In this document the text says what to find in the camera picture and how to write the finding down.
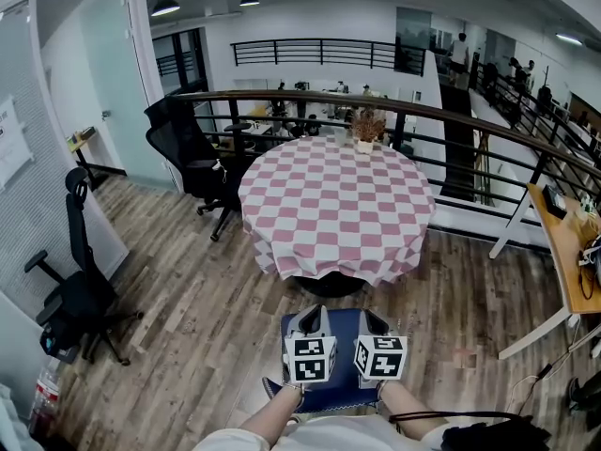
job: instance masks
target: paper on wall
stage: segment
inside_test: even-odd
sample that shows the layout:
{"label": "paper on wall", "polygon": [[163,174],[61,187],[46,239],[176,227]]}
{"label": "paper on wall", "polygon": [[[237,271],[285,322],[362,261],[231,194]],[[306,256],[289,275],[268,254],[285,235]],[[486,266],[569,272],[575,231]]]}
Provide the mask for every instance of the paper on wall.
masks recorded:
{"label": "paper on wall", "polygon": [[12,98],[0,104],[0,192],[23,165],[34,156],[23,136]]}

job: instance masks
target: ceiling light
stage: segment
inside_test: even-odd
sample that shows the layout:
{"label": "ceiling light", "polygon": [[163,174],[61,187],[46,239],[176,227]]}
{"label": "ceiling light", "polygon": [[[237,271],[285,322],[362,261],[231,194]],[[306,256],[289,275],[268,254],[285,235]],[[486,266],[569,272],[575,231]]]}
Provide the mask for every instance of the ceiling light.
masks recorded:
{"label": "ceiling light", "polygon": [[179,3],[175,0],[159,0],[159,3],[154,6],[152,10],[152,16],[158,17],[159,15],[165,15],[173,11],[180,9]]}
{"label": "ceiling light", "polygon": [[578,47],[582,45],[582,42],[578,39],[575,39],[574,37],[570,37],[568,35],[564,35],[564,34],[555,34],[557,36],[557,38],[559,40],[563,40],[563,41],[567,41],[568,43],[573,43],[574,45],[577,45]]}
{"label": "ceiling light", "polygon": [[259,5],[259,0],[240,0],[241,7],[251,7],[252,5]]}

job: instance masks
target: bottle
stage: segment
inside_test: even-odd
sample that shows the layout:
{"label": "bottle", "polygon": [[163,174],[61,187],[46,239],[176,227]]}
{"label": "bottle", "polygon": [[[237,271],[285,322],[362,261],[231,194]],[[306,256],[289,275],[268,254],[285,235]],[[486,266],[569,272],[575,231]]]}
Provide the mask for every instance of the bottle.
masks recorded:
{"label": "bottle", "polygon": [[36,397],[29,420],[29,434],[39,443],[48,437],[54,419],[58,415],[58,399],[60,396],[60,379],[58,377],[59,361],[51,362],[39,373],[36,384]]}

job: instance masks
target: pink and white checkered tablecloth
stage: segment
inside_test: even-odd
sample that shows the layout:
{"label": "pink and white checkered tablecloth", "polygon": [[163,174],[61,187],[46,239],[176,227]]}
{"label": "pink and white checkered tablecloth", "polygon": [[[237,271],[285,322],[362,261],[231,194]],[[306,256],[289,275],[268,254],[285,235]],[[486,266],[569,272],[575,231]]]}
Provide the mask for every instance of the pink and white checkered tablecloth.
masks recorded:
{"label": "pink and white checkered tablecloth", "polygon": [[264,272],[329,272],[372,286],[417,267],[434,198],[405,156],[371,155],[333,137],[286,142],[259,157],[239,188],[244,229]]}

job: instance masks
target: black office chair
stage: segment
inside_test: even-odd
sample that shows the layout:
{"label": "black office chair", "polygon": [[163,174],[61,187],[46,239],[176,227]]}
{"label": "black office chair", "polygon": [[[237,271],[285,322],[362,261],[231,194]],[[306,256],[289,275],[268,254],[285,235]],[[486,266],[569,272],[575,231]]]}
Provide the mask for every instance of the black office chair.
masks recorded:
{"label": "black office chair", "polygon": [[141,319],[144,314],[107,314],[116,299],[116,293],[96,267],[92,248],[87,242],[83,214],[87,196],[86,177],[87,172],[79,167],[71,170],[65,178],[69,191],[66,202],[71,255],[81,270],[63,279],[45,262],[44,259],[48,256],[45,250],[33,256],[24,267],[25,272],[30,272],[38,266],[58,283],[44,300],[44,309],[36,317],[36,322],[44,327],[40,344],[47,354],[56,356],[60,351],[78,345],[84,335],[87,335],[82,356],[84,359],[94,362],[94,352],[102,340],[108,344],[119,363],[130,365],[129,359],[119,356],[109,333],[119,322],[132,318]]}
{"label": "black office chair", "polygon": [[[146,133],[148,143],[179,171],[184,192],[205,200],[206,205],[196,210],[198,214],[223,208],[210,236],[212,241],[218,241],[228,214],[241,209],[238,189],[252,161],[243,155],[220,159],[219,152],[198,126],[193,107],[188,102],[163,99],[148,107],[145,113],[152,126]],[[224,130],[232,132],[236,142],[241,132],[250,127],[248,123],[237,124]],[[243,153],[243,142],[237,145]]]}

